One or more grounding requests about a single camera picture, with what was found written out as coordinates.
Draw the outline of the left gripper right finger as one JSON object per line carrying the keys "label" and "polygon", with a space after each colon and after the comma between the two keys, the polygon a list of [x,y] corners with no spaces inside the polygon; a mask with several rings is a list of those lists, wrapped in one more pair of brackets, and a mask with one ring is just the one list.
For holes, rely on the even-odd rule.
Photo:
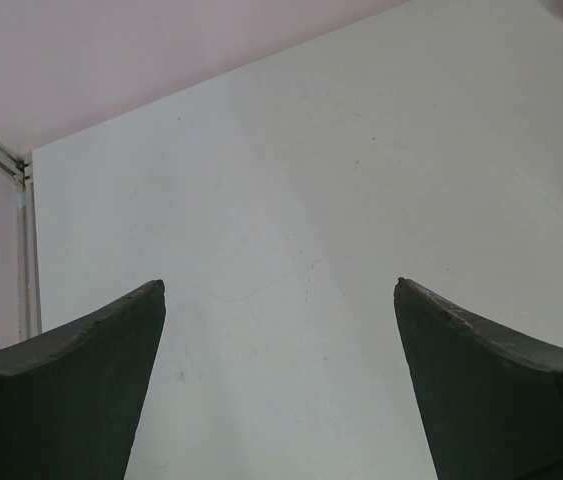
{"label": "left gripper right finger", "polygon": [[401,343],[440,479],[563,479],[563,348],[401,278]]}

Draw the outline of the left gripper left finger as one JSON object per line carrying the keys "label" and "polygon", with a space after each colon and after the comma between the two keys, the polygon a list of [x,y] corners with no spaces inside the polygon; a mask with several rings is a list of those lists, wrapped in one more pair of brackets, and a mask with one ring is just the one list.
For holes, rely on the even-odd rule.
{"label": "left gripper left finger", "polygon": [[122,479],[165,323],[165,285],[0,349],[0,479]]}

